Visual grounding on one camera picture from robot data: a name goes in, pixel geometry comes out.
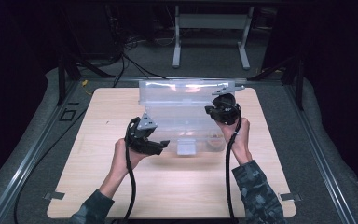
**person's right hand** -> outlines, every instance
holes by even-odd
[[[231,138],[231,135],[234,134],[238,121],[239,119],[237,119],[235,123],[231,125],[226,125],[221,122],[216,122],[216,124],[222,130],[226,143],[228,143],[229,139]],[[240,165],[245,164],[246,162],[251,161],[253,159],[248,146],[250,122],[246,118],[241,118],[241,121],[242,121],[241,128],[238,131],[238,134],[234,140],[234,144],[232,145],[231,148],[235,158],[237,159]]]
[[[134,169],[143,158],[149,156],[136,152],[131,148],[129,148],[129,154],[132,169]],[[127,173],[126,142],[123,138],[120,138],[115,143],[115,154],[113,155],[110,171],[100,186],[101,194],[112,198]]]

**black controller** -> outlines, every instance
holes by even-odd
[[[218,122],[231,125],[241,115],[241,108],[231,93],[219,95],[213,100],[213,105],[206,105],[205,112]]]
[[[126,133],[128,146],[139,153],[159,155],[170,141],[166,140],[159,143],[149,141],[147,137],[150,136],[156,128],[157,124],[146,113],[144,113],[141,118],[137,117],[132,119]]]

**light wood tabletop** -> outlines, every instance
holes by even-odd
[[[289,193],[281,163],[254,89],[235,93],[242,115],[251,122],[249,148],[254,160],[277,194]],[[98,89],[89,104],[68,161],[56,188],[62,200],[52,199],[48,216],[66,218],[101,186],[114,154],[115,142],[125,136],[130,120],[142,116],[136,88]],[[162,152],[142,160],[134,169],[137,184],[130,218],[221,218],[229,217],[225,182],[226,152],[200,152],[181,157]],[[230,168],[238,166],[231,153]],[[240,191],[231,174],[234,214],[244,217]],[[124,217],[131,198],[127,175],[114,196],[108,217]],[[294,202],[281,202],[286,217],[294,216]]]

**metal frame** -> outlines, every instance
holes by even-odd
[[[228,15],[228,14],[180,14],[179,6],[175,7],[175,48],[173,52],[172,67],[178,68],[180,64],[181,28],[210,28],[210,29],[243,29],[241,41],[238,42],[242,67],[244,70],[250,69],[245,45],[251,26],[254,9],[249,8],[248,14]]]

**clear plastic container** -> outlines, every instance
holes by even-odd
[[[234,86],[230,79],[140,81],[139,104],[158,125],[149,140],[170,140],[164,151],[178,155],[224,150],[223,134],[204,107],[213,105],[213,91]]]

